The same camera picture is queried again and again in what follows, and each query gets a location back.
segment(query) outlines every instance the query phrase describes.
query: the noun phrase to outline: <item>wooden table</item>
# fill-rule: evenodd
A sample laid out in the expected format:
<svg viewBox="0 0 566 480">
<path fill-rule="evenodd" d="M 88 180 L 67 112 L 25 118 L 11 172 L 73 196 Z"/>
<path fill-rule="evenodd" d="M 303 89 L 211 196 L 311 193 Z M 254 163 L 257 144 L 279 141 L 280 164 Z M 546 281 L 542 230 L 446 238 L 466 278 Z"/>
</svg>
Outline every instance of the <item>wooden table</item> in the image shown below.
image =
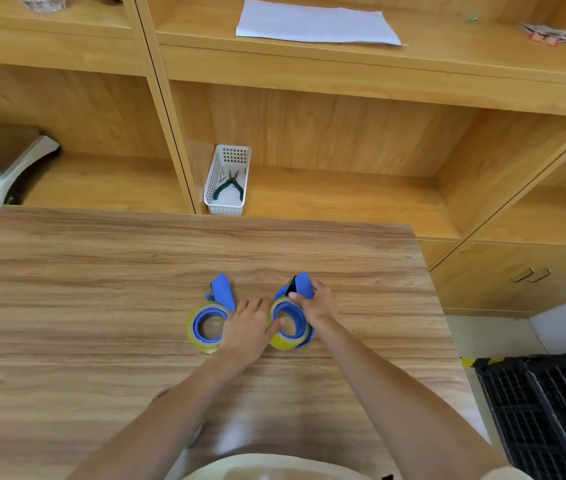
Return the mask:
<svg viewBox="0 0 566 480">
<path fill-rule="evenodd" d="M 6 207 L 0 478 L 64 478 L 203 362 L 185 323 L 219 272 L 240 299 L 303 270 L 332 287 L 357 337 L 482 427 L 407 226 Z M 170 477 L 239 452 L 397 473 L 318 339 L 268 349 L 227 387 Z"/>
</svg>

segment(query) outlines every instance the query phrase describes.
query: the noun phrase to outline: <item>person's left hand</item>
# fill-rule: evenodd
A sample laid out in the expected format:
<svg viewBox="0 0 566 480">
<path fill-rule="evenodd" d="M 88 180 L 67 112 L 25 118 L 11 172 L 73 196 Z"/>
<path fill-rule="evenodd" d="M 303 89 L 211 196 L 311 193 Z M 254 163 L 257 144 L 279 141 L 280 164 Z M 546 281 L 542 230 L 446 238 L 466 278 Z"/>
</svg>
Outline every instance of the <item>person's left hand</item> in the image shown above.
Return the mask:
<svg viewBox="0 0 566 480">
<path fill-rule="evenodd" d="M 280 330 L 280 320 L 268 327 L 271 299 L 241 301 L 223 324 L 218 353 L 235 360 L 241 370 L 255 362 Z"/>
</svg>

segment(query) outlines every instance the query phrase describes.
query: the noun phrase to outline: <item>person's left arm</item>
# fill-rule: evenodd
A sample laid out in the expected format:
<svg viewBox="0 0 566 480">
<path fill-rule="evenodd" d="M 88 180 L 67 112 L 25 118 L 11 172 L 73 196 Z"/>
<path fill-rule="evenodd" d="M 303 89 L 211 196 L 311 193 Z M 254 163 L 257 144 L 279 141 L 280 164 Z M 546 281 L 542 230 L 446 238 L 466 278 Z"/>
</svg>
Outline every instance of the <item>person's left arm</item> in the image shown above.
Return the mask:
<svg viewBox="0 0 566 480">
<path fill-rule="evenodd" d="M 279 330 L 279 320 L 268 327 L 270 303 L 239 303 L 225 321 L 220 350 L 87 457 L 68 480 L 163 480 L 216 394 L 261 356 Z"/>
</svg>

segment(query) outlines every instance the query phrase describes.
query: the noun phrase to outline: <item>pliers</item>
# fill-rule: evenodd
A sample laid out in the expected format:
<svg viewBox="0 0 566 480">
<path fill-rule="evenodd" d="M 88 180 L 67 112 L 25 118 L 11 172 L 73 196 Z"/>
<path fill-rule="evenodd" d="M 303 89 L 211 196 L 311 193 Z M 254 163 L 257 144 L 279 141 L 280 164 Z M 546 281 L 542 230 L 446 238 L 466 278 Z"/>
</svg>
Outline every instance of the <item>pliers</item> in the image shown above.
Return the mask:
<svg viewBox="0 0 566 480">
<path fill-rule="evenodd" d="M 227 178 L 227 180 L 225 180 L 223 182 L 223 185 L 221 185 L 220 187 L 218 187 L 215 191 L 214 191 L 214 196 L 213 199 L 214 200 L 218 200 L 218 196 L 221 194 L 222 191 L 224 191 L 227 187 L 229 187 L 230 185 L 233 185 L 234 187 L 236 187 L 236 189 L 239 191 L 239 198 L 240 201 L 243 201 L 243 187 L 241 187 L 239 185 L 239 182 L 236 181 L 236 177 L 239 176 L 239 171 L 237 170 L 236 173 L 234 174 L 234 176 L 232 177 L 232 171 L 228 170 L 228 173 L 230 174 L 230 176 Z"/>
</svg>

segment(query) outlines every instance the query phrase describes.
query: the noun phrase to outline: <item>metal handle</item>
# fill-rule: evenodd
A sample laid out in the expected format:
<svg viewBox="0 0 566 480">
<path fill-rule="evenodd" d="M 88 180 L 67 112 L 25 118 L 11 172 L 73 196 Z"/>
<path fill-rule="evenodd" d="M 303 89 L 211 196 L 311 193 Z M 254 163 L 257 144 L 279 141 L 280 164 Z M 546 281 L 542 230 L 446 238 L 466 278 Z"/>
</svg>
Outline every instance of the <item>metal handle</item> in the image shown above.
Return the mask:
<svg viewBox="0 0 566 480">
<path fill-rule="evenodd" d="M 531 275 L 533 275 L 533 273 L 534 273 L 534 268 L 530 267 L 527 268 L 526 271 L 523 271 L 521 274 L 514 276 L 513 278 L 510 278 L 510 280 L 512 283 L 520 283 L 525 278 L 529 278 Z"/>
<path fill-rule="evenodd" d="M 536 278 L 535 280 L 527 280 L 528 283 L 538 283 L 540 280 L 544 280 L 551 274 L 550 268 L 545 269 L 545 274 L 543 274 L 540 278 Z"/>
</svg>

